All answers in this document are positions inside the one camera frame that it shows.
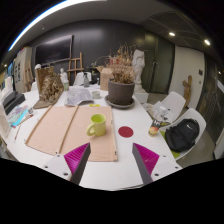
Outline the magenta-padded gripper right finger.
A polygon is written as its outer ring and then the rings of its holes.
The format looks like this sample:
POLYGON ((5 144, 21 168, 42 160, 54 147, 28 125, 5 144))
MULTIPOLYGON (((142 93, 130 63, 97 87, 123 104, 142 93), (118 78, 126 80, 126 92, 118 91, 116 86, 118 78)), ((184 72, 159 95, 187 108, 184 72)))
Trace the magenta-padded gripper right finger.
POLYGON ((134 155, 144 185, 182 169, 169 156, 159 155, 137 143, 133 144, 132 154, 134 155))

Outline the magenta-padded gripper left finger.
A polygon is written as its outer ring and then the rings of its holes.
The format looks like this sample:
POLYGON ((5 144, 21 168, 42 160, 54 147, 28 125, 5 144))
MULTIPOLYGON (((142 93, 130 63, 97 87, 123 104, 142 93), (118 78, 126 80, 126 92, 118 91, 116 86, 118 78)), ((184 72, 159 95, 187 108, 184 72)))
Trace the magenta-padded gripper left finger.
POLYGON ((90 153, 90 144, 86 143, 65 155, 56 154, 42 168, 45 171, 78 185, 82 179, 90 153))

